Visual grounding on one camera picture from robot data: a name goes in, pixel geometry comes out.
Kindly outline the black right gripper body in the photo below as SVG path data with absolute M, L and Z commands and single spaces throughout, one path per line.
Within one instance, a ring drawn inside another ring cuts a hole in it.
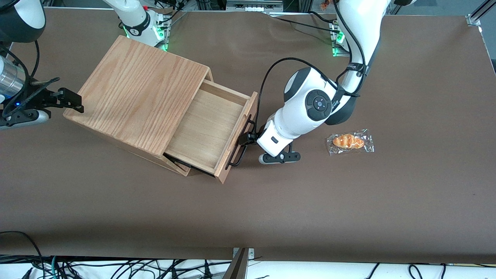
M 47 88 L 48 86 L 31 86 L 29 83 L 23 92 L 19 92 L 2 102 L 3 109 L 1 109 L 1 117 L 6 119 L 14 115 L 14 113 L 26 109 L 44 110 L 51 107 L 59 108 L 59 101 L 53 96 L 55 92 Z

